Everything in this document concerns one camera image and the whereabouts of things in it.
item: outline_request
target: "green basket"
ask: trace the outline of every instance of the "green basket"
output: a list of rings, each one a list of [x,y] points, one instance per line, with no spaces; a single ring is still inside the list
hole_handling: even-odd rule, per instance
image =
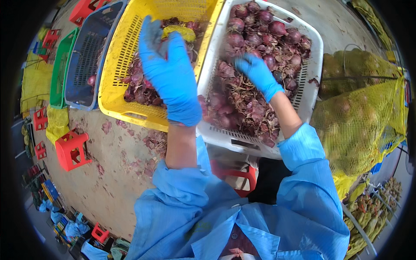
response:
[[[50,105],[56,109],[62,109],[68,106],[64,100],[65,81],[67,80],[69,58],[71,57],[72,48],[74,47],[78,31],[79,28],[77,27],[63,38],[56,51],[55,63],[52,71],[51,91],[49,95]]]

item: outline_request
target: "mesh bag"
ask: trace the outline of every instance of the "mesh bag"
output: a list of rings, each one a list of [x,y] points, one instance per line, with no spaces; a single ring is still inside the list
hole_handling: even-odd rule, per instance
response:
[[[399,77],[396,66],[370,52],[353,49],[325,53],[319,97],[325,100]]]
[[[350,83],[336,81],[342,86]],[[351,182],[352,176],[369,171],[404,140],[404,78],[321,101],[310,124],[322,142],[334,180],[347,176]]]

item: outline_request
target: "white basket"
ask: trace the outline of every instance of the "white basket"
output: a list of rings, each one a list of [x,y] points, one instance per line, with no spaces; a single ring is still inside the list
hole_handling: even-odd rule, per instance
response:
[[[286,27],[296,27],[301,34],[308,36],[312,40],[310,57],[303,61],[302,69],[297,76],[297,82],[299,84],[298,92],[296,96],[291,99],[292,106],[297,111],[300,119],[303,122],[309,123],[318,95],[318,86],[313,82],[308,83],[308,81],[313,78],[316,78],[318,82],[321,80],[322,60],[324,55],[322,38],[317,30],[291,12],[262,0],[255,1],[262,9],[270,6],[274,10],[274,20],[285,23]],[[227,0],[225,2],[217,20],[217,24],[215,25],[205,61],[201,69],[201,75],[198,82],[198,95],[203,95],[206,98],[211,89],[218,61],[218,51],[221,49],[221,44],[226,34],[231,7],[246,2],[249,1]],[[288,17],[293,19],[291,23],[287,23],[283,20]],[[221,146],[235,152],[271,159],[282,159],[279,148],[276,146],[270,148],[260,142],[258,138],[242,134],[240,131],[236,130],[220,129],[205,121],[201,121],[197,125],[197,135],[202,135],[204,141],[209,144]],[[283,134],[280,131],[278,141],[282,140]]]

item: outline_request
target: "yellow basket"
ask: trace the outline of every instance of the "yellow basket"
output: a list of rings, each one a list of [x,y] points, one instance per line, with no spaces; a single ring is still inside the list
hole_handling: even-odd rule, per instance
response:
[[[223,0],[131,0],[114,32],[105,59],[98,92],[98,105],[101,111],[126,122],[167,132],[166,110],[137,102],[125,102],[123,96],[129,85],[117,78],[127,76],[127,69],[137,50],[141,23],[146,15],[151,15],[153,19],[177,17],[184,22],[193,20],[209,22],[194,68],[198,81],[223,3]]]

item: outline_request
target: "blue basket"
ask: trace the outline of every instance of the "blue basket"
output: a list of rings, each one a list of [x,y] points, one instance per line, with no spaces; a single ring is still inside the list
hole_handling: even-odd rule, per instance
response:
[[[87,111],[98,108],[97,95],[105,56],[126,5],[127,0],[110,3],[93,11],[83,22],[72,49],[65,87],[65,102],[71,107]],[[92,93],[88,78],[94,74],[97,78]]]

